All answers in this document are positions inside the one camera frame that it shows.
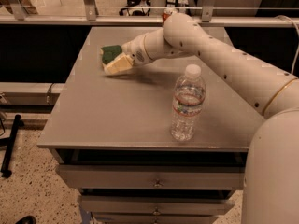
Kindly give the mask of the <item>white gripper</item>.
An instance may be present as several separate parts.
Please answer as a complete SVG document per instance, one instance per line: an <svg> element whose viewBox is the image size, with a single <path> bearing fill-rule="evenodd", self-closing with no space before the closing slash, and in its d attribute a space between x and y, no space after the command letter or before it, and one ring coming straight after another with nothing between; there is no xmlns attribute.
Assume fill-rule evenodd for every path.
<svg viewBox="0 0 299 224"><path fill-rule="evenodd" d="M118 55L113 61L108 63L102 63L104 72L107 75L114 75L130 70L133 65L141 66L151 63L152 59L145 49L145 38L145 35L139 35L133 40L124 43L121 47L125 54Z"/></svg>

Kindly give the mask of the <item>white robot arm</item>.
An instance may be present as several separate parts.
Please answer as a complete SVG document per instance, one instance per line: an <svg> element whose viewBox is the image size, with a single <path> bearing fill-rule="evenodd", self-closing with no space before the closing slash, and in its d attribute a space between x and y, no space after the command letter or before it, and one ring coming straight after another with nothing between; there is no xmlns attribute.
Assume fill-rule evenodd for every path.
<svg viewBox="0 0 299 224"><path fill-rule="evenodd" d="M241 223L299 224L297 76L219 40L183 13L151 32L103 46L100 54L109 75L161 59L200 59L263 120L249 141Z"/></svg>

